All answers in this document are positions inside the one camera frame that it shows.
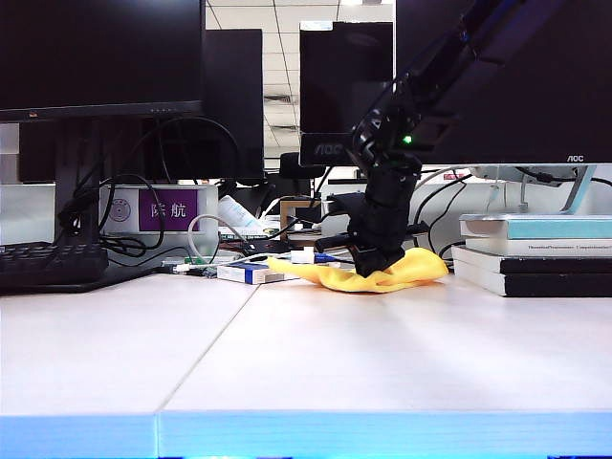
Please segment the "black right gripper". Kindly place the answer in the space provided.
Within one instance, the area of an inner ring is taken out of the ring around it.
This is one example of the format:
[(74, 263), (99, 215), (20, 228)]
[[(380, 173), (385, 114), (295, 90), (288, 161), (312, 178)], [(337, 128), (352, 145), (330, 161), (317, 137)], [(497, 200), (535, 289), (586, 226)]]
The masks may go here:
[(318, 251), (346, 248), (356, 273), (367, 277), (385, 271), (404, 257), (409, 204), (422, 164), (376, 164), (367, 176), (364, 192), (331, 195), (328, 213), (346, 214), (346, 231), (315, 242)]

